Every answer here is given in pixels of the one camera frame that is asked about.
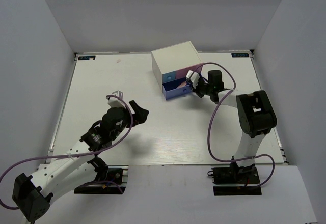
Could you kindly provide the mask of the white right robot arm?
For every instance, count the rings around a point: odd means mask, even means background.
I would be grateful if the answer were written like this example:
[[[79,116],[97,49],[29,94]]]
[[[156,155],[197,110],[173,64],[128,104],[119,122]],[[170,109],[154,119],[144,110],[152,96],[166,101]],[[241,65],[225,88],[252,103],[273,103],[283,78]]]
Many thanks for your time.
[[[230,170],[233,181],[243,182],[249,175],[247,167],[255,164],[261,142],[276,127],[277,118],[268,95],[264,90],[245,94],[236,89],[227,89],[220,70],[208,72],[208,81],[197,72],[189,71],[186,81],[191,91],[198,97],[208,96],[218,106],[225,105],[237,109],[242,135],[231,162],[236,166]]]

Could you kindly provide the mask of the pink drawer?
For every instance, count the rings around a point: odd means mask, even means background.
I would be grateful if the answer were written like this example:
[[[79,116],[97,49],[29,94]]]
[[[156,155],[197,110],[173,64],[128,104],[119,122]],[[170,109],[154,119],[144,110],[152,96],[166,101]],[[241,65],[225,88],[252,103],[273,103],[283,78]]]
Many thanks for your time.
[[[191,72],[195,71],[197,73],[200,73],[202,70],[201,64],[202,63],[199,63],[199,64],[196,64],[193,66],[189,66],[189,67],[177,70],[176,71],[176,79],[185,78],[189,71],[191,71]]]

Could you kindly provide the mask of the light blue small drawer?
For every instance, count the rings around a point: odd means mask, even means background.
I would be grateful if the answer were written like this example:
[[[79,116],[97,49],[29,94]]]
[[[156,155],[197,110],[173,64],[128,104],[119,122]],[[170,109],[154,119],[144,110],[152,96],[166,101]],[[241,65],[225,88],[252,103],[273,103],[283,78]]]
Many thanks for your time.
[[[165,73],[162,75],[162,83],[174,81],[176,79],[176,71]]]

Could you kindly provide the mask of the pink eraser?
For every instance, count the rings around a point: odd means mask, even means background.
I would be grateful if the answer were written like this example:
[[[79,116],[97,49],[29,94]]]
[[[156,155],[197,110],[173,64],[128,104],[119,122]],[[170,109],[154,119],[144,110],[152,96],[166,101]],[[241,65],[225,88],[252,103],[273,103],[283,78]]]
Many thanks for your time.
[[[185,81],[185,82],[181,83],[177,88],[181,88],[181,87],[184,87],[186,85],[187,85],[187,82]]]

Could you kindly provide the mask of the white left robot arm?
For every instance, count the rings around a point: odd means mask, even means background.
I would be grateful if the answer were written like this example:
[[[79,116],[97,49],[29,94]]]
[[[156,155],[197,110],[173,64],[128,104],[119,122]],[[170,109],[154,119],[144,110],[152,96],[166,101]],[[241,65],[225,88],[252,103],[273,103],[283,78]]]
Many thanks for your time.
[[[28,222],[34,223],[54,201],[78,187],[121,184],[116,170],[110,169],[98,152],[112,146],[124,129],[145,123],[149,111],[133,100],[129,103],[133,114],[118,100],[109,99],[108,104],[106,114],[66,152],[66,158],[55,159],[29,176],[22,173],[16,177],[12,199]]]

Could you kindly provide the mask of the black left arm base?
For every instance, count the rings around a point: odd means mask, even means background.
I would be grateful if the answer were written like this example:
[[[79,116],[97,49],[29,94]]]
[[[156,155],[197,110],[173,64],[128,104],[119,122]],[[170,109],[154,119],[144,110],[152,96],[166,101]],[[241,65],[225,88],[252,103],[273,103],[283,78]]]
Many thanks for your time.
[[[110,166],[98,173],[95,180],[77,187],[74,194],[122,195],[127,186],[128,170],[127,166]]]

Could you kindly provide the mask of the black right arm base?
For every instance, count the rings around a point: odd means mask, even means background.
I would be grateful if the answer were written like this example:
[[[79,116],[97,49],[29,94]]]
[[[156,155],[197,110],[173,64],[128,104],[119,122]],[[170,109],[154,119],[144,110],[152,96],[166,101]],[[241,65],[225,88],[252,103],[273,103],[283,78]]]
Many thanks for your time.
[[[214,167],[207,172],[213,181],[214,196],[262,195],[257,168],[245,174],[234,174],[230,167]]]

